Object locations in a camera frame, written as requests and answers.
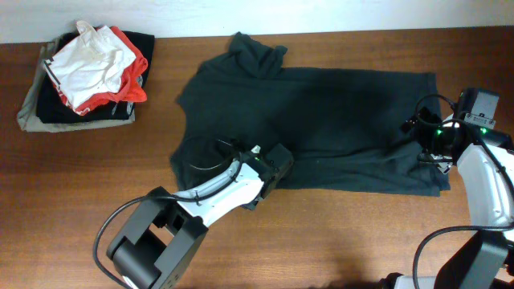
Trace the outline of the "dark green t-shirt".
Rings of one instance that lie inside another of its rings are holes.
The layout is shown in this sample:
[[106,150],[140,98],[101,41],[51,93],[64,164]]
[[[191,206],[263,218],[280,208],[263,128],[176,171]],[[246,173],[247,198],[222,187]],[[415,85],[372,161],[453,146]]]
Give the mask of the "dark green t-shirt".
[[186,116],[170,159],[179,189],[218,175],[233,153],[275,145],[294,159],[281,189],[437,197],[450,188],[402,131],[416,105],[439,113],[433,74],[286,68],[286,53],[238,33],[200,65],[177,98]]

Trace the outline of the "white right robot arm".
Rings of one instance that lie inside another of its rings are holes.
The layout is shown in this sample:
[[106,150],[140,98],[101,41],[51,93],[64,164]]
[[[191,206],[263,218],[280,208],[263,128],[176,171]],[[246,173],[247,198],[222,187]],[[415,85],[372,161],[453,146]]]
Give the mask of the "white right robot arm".
[[[471,224],[450,226],[426,236],[414,254],[411,275],[391,273],[382,288],[511,288],[498,278],[500,270],[513,273],[513,148],[508,136],[450,117],[431,123],[434,140],[448,136],[453,148],[446,152],[463,179]],[[429,241],[443,234],[470,231],[470,239],[435,276],[418,273],[419,260]]]

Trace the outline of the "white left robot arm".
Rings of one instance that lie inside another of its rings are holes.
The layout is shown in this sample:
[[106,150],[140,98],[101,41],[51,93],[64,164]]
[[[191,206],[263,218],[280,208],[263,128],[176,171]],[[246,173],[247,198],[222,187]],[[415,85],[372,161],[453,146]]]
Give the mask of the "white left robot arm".
[[99,268],[124,288],[172,288],[184,275],[210,226],[237,207],[252,210],[290,169],[289,155],[239,153],[210,180],[185,191],[153,189],[116,209],[133,206],[106,250],[115,270]]

